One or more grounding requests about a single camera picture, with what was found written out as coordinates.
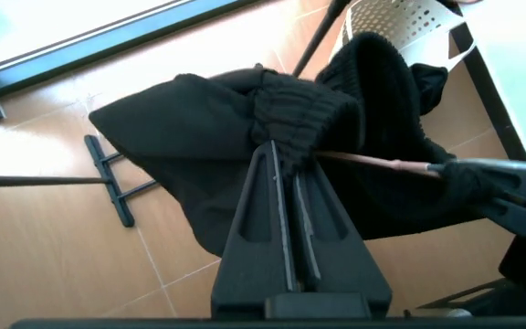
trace black jacket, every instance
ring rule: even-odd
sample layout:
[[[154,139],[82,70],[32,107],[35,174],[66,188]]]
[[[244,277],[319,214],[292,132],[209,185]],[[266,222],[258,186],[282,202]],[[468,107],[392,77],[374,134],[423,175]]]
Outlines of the black jacket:
[[[181,203],[201,246],[221,256],[251,155],[268,140],[279,148],[284,178],[306,170],[314,150],[434,163],[452,158],[419,125],[446,77],[444,69],[427,67],[412,74],[386,40],[364,34],[315,82],[261,67],[212,79],[183,74],[89,118]],[[438,82],[432,89],[428,81]],[[422,98],[433,103],[423,105]],[[452,166],[439,181],[320,161],[364,239],[477,218],[463,206],[488,196],[477,175]]]

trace orange tile floor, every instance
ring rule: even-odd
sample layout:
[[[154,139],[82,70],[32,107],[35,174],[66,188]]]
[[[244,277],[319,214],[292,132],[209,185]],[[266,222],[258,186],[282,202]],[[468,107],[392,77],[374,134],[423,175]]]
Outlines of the orange tile floor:
[[[0,175],[97,175],[82,140],[97,133],[89,112],[178,73],[208,77],[257,62],[290,73],[328,3],[252,6],[0,99]],[[303,78],[327,63],[341,25]],[[458,156],[506,157],[463,64],[423,125]],[[114,168],[124,190],[148,179],[126,160]],[[219,259],[198,246],[165,190],[130,207],[137,226],[123,228],[104,186],[0,188],[0,328],[27,317],[208,317]],[[497,278],[510,240],[481,220],[367,244],[396,315]]]

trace black pole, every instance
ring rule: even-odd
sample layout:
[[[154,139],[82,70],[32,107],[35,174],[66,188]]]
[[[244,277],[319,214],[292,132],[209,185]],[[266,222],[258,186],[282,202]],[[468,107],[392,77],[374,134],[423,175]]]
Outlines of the black pole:
[[[1,186],[49,186],[73,184],[108,184],[109,179],[96,177],[22,177],[0,176]]]
[[[350,2],[351,0],[332,0],[330,6],[328,7],[328,11],[326,12],[326,16],[322,19],[320,26],[314,33],[314,36],[311,38],[311,41],[306,47],[306,50],[303,52],[303,55],[301,55],[298,65],[293,70],[294,77],[297,78],[305,69],[306,65],[308,65],[311,55],[314,54],[316,48],[318,48],[321,41],[326,36],[326,33],[328,33],[328,30],[330,29],[332,24],[334,24],[336,18],[338,18],[338,16],[342,13],[344,8],[346,8],[346,6]]]

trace tiled floor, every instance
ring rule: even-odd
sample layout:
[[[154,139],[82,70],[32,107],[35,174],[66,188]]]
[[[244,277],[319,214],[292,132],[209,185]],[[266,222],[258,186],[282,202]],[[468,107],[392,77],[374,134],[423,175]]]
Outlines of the tiled floor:
[[[257,62],[291,72],[327,3],[251,7],[4,97],[0,175],[96,175],[82,141],[96,133],[88,112],[181,72],[211,76]],[[325,65],[337,28],[303,77]],[[506,157],[463,65],[423,124],[459,156]],[[127,161],[115,170],[123,189],[147,179]],[[130,206],[137,226],[126,229],[103,186],[0,188],[0,328],[26,317],[207,317],[217,257],[198,246],[164,190]],[[368,245],[399,314],[497,278],[509,243],[510,234],[481,220]]]

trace black garment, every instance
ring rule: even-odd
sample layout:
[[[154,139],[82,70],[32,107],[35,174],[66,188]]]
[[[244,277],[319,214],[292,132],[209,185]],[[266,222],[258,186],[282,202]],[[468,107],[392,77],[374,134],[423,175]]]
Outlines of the black garment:
[[[210,80],[186,74],[89,118],[181,203],[201,246],[221,256],[251,155],[268,140],[276,141],[285,178],[305,170],[316,149],[428,162],[451,158],[421,131],[415,81],[383,38],[360,35],[317,82],[268,69]],[[479,175],[455,166],[440,181],[333,160],[321,164],[365,239],[470,220],[463,206],[491,193]]]

